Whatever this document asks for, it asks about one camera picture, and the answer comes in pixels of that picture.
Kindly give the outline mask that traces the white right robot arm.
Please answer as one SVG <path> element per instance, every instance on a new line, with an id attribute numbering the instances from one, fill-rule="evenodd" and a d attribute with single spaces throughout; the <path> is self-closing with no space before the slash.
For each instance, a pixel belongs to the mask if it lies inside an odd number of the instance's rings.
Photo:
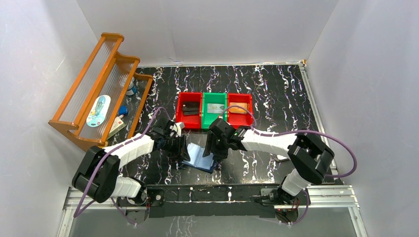
<path id="1" fill-rule="evenodd" d="M 294 165 L 278 188 L 279 200 L 292 204 L 309 185 L 320 185 L 334 159 L 334 152 L 316 131 L 293 131 L 290 134 L 263 133 L 250 126 L 233 127 L 219 118 L 208 128 L 203 156 L 214 160 L 228 157 L 229 150 L 267 152 L 289 159 Z"/>

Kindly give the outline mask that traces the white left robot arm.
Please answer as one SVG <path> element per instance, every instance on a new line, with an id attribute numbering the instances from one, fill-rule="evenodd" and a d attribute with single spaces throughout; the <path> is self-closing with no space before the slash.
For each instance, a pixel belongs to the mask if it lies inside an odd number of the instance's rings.
<path id="1" fill-rule="evenodd" d="M 116 145 L 90 147 L 76 171 L 72 186 L 98 203 L 110 198 L 128 198 L 143 205 L 148 193 L 144 182 L 120 176 L 120 169 L 140 156 L 165 151 L 171 159 L 190 160 L 183 122 L 158 119 L 145 133 L 137 134 Z"/>

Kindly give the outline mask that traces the blue leather card holder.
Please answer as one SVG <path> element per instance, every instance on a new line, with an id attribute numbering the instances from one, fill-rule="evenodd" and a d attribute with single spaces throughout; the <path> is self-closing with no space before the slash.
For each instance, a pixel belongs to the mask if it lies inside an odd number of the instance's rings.
<path id="1" fill-rule="evenodd" d="M 190 157 L 190 160 L 182 161 L 182 164 L 207 172 L 213 173 L 215 162 L 213 159 L 213 154 L 204 155 L 205 149 L 197 144 L 190 143 L 187 145 L 187 152 Z"/>

